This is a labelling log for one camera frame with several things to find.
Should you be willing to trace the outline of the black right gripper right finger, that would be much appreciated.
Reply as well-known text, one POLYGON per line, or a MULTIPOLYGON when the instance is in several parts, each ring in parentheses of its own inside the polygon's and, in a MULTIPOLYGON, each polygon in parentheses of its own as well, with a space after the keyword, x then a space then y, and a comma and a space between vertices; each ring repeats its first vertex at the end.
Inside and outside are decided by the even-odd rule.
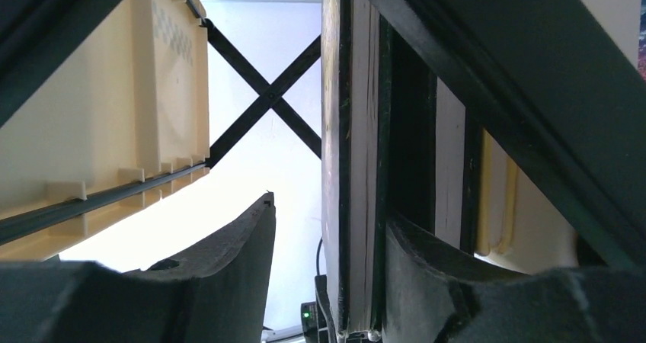
POLYGON ((385 229, 386 342, 643 342, 642 269, 488 264, 399 215, 385 229))

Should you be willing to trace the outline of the yellow book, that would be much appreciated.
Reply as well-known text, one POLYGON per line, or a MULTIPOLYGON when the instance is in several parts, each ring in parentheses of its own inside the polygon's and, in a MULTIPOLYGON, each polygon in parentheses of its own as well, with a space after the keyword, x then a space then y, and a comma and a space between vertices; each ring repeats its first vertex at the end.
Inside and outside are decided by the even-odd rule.
POLYGON ((475 254, 503 255, 512 245, 519 167, 491 134, 482 132, 475 254))

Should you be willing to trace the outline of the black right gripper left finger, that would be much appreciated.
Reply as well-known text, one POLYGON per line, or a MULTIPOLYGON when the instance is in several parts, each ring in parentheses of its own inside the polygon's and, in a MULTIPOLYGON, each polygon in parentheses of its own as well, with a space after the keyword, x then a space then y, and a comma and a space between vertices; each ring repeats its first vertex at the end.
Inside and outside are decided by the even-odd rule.
POLYGON ((259 342, 276 233, 270 192, 145 271, 4 262, 3 342, 259 342))

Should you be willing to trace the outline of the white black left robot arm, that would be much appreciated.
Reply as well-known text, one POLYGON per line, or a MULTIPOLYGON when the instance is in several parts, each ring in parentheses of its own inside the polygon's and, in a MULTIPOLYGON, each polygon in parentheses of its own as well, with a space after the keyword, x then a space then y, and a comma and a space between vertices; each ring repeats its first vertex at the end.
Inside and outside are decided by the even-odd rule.
POLYGON ((303 336, 307 343, 336 343, 336 332, 327 292, 327 276, 315 276, 315 298, 313 302, 301 304, 303 336))

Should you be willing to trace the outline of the green garden cover book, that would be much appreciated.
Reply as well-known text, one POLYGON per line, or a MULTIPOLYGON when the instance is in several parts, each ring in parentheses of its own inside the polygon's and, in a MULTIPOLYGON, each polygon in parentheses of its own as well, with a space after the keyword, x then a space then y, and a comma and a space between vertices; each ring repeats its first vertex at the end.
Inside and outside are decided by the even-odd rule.
POLYGON ((392 28, 369 0, 323 0, 322 233, 331 327, 378 340, 392 93, 392 28))

